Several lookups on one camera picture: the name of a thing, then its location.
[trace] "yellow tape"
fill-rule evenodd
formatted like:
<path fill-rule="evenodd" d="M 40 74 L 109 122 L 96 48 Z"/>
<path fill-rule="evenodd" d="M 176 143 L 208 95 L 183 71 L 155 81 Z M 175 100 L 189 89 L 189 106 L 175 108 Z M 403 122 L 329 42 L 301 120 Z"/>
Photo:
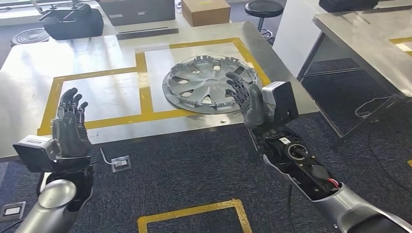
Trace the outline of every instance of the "yellow tape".
<path fill-rule="evenodd" d="M 191 207 L 183 210 L 175 210 L 157 215 L 142 216 L 137 220 L 137 227 L 139 229 L 139 233 L 147 233 L 147 224 L 151 222 L 159 222 L 168 219 L 196 215 L 231 207 L 234 207 L 236 209 L 236 213 L 238 214 L 238 218 L 240 221 L 240 225 L 243 229 L 243 232 L 252 233 L 252 228 L 250 227 L 249 220 L 247 219 L 247 215 L 243 208 L 241 200 L 228 200 L 209 205 Z"/>
<path fill-rule="evenodd" d="M 270 84 L 270 80 L 266 76 L 263 69 L 259 66 L 255 58 L 250 54 L 249 50 L 242 43 L 242 41 L 237 37 L 219 39 L 219 40 L 172 44 L 172 45 L 169 45 L 169 48 L 177 49 L 177 48 L 204 46 L 204 45 L 217 45 L 217 44 L 224 44 L 224 43 L 233 43 L 238 49 L 239 53 L 243 56 L 245 61 L 253 64 L 257 75 L 260 77 L 262 81 L 262 84 L 263 85 Z M 153 50 L 159 50 L 159 49 L 163 49 L 163 47 L 153 47 Z M 46 110 L 45 110 L 40 128 L 37 130 L 37 135 L 44 136 L 44 135 L 51 134 L 50 122 L 56 116 L 56 111 L 57 111 L 57 107 L 58 107 L 58 103 L 59 103 L 59 99 L 60 99 L 60 95 L 62 91 L 63 82 L 77 80 L 77 79 L 107 76 L 107 75 L 131 73 L 131 72 L 137 72 L 141 115 L 122 116 L 122 117 L 116 117 L 116 118 L 110 118 L 110 119 L 88 121 L 85 123 L 87 129 L 96 129 L 96 128 L 102 128 L 102 127 L 108 127 L 108 126 L 116 126 L 116 125 L 131 124 L 131 123 L 138 123 L 138 122 L 145 122 L 145 121 L 152 121 L 152 120 L 161 120 L 161 119 L 168 119 L 168 118 L 175 118 L 175 117 L 188 117 L 188 116 L 197 115 L 197 113 L 190 112 L 187 110 L 182 110 L 182 109 L 165 111 L 165 112 L 157 112 L 157 113 L 153 111 L 152 95 L 150 92 L 150 83 L 149 83 L 149 78 L 147 75 L 146 57 L 145 57 L 145 54 L 141 52 L 141 53 L 136 54 L 136 66 L 135 67 L 104 70 L 104 71 L 97 71 L 97 72 L 84 73 L 84 74 L 74 74 L 74 75 L 67 75 L 67 76 L 54 78 L 53 83 L 51 85 L 49 99 L 47 100 Z"/>
<path fill-rule="evenodd" d="M 400 43 L 404 43 L 404 42 L 411 42 L 412 41 L 412 36 L 411 37 L 404 37 L 404 38 L 389 39 L 389 40 L 394 44 L 400 44 Z"/>
<path fill-rule="evenodd" d="M 407 53 L 409 56 L 412 56 L 412 48 L 406 46 L 405 42 L 412 42 L 412 37 L 404 37 L 404 38 L 396 38 L 390 39 L 392 43 L 394 43 L 399 49 Z"/>

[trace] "robotic arm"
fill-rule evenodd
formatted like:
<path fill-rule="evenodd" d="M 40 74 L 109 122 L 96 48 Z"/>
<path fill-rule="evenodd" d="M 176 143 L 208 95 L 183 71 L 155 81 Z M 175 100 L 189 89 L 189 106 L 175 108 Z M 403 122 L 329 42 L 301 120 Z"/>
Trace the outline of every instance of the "robotic arm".
<path fill-rule="evenodd" d="M 285 124 L 298 116 L 290 83 L 274 82 L 262 91 L 246 88 L 240 77 L 226 74 L 235 91 L 244 123 L 254 136 L 263 160 L 302 192 L 338 233 L 407 233 L 412 226 L 368 203 L 332 174 L 310 153 L 299 135 Z"/>
<path fill-rule="evenodd" d="M 13 145 L 29 171 L 51 173 L 16 233 L 68 233 L 91 197 L 93 167 L 87 156 L 91 143 L 84 125 L 87 102 L 78 106 L 82 95 L 76 93 L 72 88 L 63 94 L 52 122 L 52 139 L 30 135 Z"/>
<path fill-rule="evenodd" d="M 368 203 L 316 161 L 303 139 L 285 126 L 298 116 L 290 83 L 274 82 L 262 90 L 246 88 L 235 73 L 228 89 L 264 161 L 302 192 L 337 233 L 412 233 L 401 218 Z M 92 194 L 91 144 L 84 126 L 87 102 L 73 88 L 63 94 L 53 138 L 30 135 L 14 148 L 31 172 L 50 172 L 38 202 L 17 233 L 68 233 Z"/>

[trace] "red wire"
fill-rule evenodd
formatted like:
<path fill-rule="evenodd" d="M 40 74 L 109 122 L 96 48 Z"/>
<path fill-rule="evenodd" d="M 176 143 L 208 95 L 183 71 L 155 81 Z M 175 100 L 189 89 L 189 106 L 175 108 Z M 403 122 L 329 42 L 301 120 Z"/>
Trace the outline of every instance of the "red wire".
<path fill-rule="evenodd" d="M 329 179 L 327 179 L 327 181 L 329 181 L 330 183 L 332 183 L 333 186 L 334 186 L 336 189 L 339 189 L 339 183 L 338 183 L 336 180 L 329 178 Z"/>

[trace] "stainless steel table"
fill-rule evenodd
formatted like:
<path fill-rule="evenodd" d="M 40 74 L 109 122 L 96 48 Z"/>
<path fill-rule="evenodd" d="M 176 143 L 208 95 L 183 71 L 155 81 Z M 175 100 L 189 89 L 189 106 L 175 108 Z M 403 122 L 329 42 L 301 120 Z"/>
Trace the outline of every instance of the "stainless steel table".
<path fill-rule="evenodd" d="M 392 94 L 392 97 L 347 133 L 342 133 L 321 108 L 321 113 L 339 137 L 345 137 L 370 123 L 397 102 L 411 100 L 412 6 L 319 14 L 313 22 L 322 30 L 322 34 L 304 65 L 305 72 L 318 56 L 323 43 L 332 41 Z"/>
<path fill-rule="evenodd" d="M 13 47 L 0 71 L 0 162 L 18 159 L 12 144 L 50 134 L 60 95 L 77 87 L 92 144 L 242 123 L 239 112 L 202 115 L 175 109 L 162 80 L 176 63 L 195 56 L 237 57 L 254 67 L 259 84 L 290 81 L 299 114 L 319 111 L 253 24 L 180 28 L 178 34 L 118 41 L 116 36 Z"/>

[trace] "stool seat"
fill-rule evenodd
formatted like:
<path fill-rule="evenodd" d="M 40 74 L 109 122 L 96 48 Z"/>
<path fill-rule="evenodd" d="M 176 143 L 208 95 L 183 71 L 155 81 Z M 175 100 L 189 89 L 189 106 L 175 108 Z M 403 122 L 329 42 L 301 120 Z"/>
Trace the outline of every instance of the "stool seat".
<path fill-rule="evenodd" d="M 271 0 L 255 0 L 246 4 L 245 12 L 259 18 L 272 18 L 283 13 L 283 6 Z"/>

